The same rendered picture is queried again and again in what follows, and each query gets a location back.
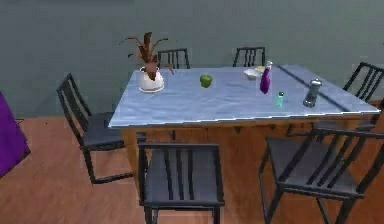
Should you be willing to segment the blue top dining table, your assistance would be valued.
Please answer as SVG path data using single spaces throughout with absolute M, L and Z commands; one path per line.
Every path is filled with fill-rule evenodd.
M 138 87 L 139 72 L 133 72 L 108 124 L 110 128 L 245 126 L 280 120 L 291 123 L 295 119 L 351 119 L 380 112 L 326 80 L 315 106 L 304 106 L 309 82 L 317 75 L 299 65 L 274 66 L 266 94 L 259 90 L 258 80 L 245 77 L 242 67 L 179 69 L 174 74 L 162 69 L 160 73 L 164 88 L 144 93 Z M 200 84 L 203 74 L 213 78 L 209 88 Z M 281 108 L 276 105 L 279 92 L 285 93 Z

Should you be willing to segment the black slatted chair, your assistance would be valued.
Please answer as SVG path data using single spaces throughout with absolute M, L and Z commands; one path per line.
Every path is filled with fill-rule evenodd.
M 138 148 L 145 224 L 158 224 L 161 210 L 210 211 L 213 224 L 221 224 L 225 200 L 217 144 L 145 142 Z
M 362 70 L 368 69 L 366 74 L 363 74 Z M 368 102 L 373 96 L 374 92 L 378 88 L 381 80 L 384 78 L 384 68 L 377 67 L 376 65 L 369 64 L 367 62 L 360 62 L 358 67 L 353 72 L 352 76 L 349 78 L 348 82 L 344 85 L 343 90 L 347 91 L 352 86 L 352 84 L 357 80 L 358 76 L 362 77 L 362 83 L 360 84 L 357 91 L 354 95 Z M 384 107 L 384 99 L 381 102 L 380 109 Z M 357 125 L 357 131 L 371 131 L 377 123 L 377 120 L 380 115 L 374 115 L 370 120 L 362 119 Z M 312 124 L 313 128 L 328 128 L 328 129 L 339 129 L 342 128 L 342 122 L 338 120 L 325 120 L 319 121 Z
M 185 68 L 190 68 L 188 50 L 186 48 L 160 50 L 157 53 L 160 61 L 166 60 L 173 68 L 179 69 L 181 63 L 184 63 Z
M 134 176 L 132 172 L 98 178 L 95 175 L 91 153 L 108 152 L 125 147 L 119 130 L 108 127 L 113 112 L 92 113 L 71 73 L 56 89 L 64 116 L 82 151 L 92 184 L 105 184 Z
M 240 47 L 236 49 L 233 66 L 236 67 L 239 62 L 241 53 L 244 53 L 244 67 L 252 67 L 256 65 L 257 54 L 261 53 L 260 65 L 266 64 L 266 48 L 265 47 Z
M 344 224 L 384 166 L 383 143 L 360 182 L 348 171 L 368 139 L 384 140 L 384 134 L 314 128 L 302 142 L 267 137 L 258 177 L 270 163 L 276 189 L 271 201 L 261 198 L 265 224 L 271 223 L 286 192 L 315 198 L 326 224 Z

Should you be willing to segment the green apple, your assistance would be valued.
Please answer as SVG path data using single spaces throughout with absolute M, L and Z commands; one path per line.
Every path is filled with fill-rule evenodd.
M 200 76 L 200 84 L 204 88 L 209 88 L 212 84 L 213 78 L 210 75 L 203 74 Z

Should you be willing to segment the brown plant in white pot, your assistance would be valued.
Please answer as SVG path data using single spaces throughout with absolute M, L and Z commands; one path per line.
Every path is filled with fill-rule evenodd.
M 155 48 L 167 38 L 160 38 L 155 43 L 151 42 L 152 33 L 146 32 L 143 39 L 137 36 L 127 36 L 120 44 L 127 40 L 135 40 L 137 50 L 135 53 L 129 53 L 128 58 L 135 56 L 143 65 L 139 69 L 138 87 L 142 92 L 158 92 L 164 88 L 164 80 L 160 73 L 160 64 L 163 64 L 171 74 L 174 74 L 173 68 L 154 53 Z

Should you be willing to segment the white bowl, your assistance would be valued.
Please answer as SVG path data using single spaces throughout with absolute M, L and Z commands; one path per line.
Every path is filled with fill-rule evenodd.
M 244 75 L 247 77 L 248 80 L 256 80 L 257 78 L 260 78 L 262 76 L 264 70 L 264 66 L 257 66 L 255 68 L 245 70 Z

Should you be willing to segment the purple bottle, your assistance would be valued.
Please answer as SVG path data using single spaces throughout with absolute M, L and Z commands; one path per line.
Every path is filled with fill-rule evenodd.
M 264 94 L 266 94 L 269 91 L 269 86 L 270 86 L 269 72 L 271 68 L 272 68 L 272 62 L 268 61 L 260 81 L 260 91 Z

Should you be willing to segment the purple cloth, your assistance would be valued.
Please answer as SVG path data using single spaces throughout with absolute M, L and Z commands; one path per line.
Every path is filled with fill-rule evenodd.
M 0 91 L 0 178 L 7 175 L 30 153 L 25 135 Z

